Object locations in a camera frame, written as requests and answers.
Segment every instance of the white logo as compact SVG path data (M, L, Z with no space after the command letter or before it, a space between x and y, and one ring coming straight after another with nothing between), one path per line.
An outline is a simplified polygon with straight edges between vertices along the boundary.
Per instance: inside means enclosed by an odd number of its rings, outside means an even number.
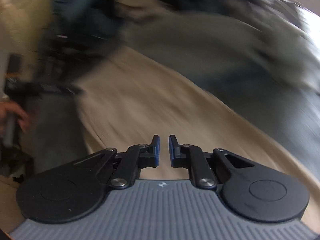
M161 182L161 183L158 184L158 186L160 186L160 187L165 187L165 186L167 186L167 185L168 185L168 184L165 183L165 182Z

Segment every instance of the ribbed gray surface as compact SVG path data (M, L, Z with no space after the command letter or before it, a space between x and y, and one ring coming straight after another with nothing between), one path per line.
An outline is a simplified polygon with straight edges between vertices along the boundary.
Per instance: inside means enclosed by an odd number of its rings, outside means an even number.
M263 225L237 217L189 180L137 180L114 190L94 213L62 225L26 220L14 240L313 240L298 220Z

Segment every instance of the person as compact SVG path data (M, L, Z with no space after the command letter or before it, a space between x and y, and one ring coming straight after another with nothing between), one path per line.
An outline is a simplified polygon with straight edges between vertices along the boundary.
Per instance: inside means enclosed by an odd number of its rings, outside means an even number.
M15 113L18 116L18 124L22 131L26 131L30 125L28 114L13 101L0 102L0 135L3 136L5 131L6 117L8 113Z

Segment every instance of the gray panel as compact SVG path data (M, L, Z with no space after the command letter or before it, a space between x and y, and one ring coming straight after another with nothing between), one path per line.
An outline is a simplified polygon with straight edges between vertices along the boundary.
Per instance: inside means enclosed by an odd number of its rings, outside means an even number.
M46 225L26 220L15 240L312 240L317 235L299 220L260 224L225 208L215 192L189 180L137 180L112 191L89 216L71 223Z

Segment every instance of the metal screw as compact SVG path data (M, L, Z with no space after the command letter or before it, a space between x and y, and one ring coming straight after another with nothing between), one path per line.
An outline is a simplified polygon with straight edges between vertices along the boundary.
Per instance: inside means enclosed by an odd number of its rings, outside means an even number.
M127 181L125 179L116 178L111 180L111 184L116 187L123 187L127 184Z
M205 179L199 180L199 184L202 187L212 187L213 185L215 185L215 182L212 179L205 178Z

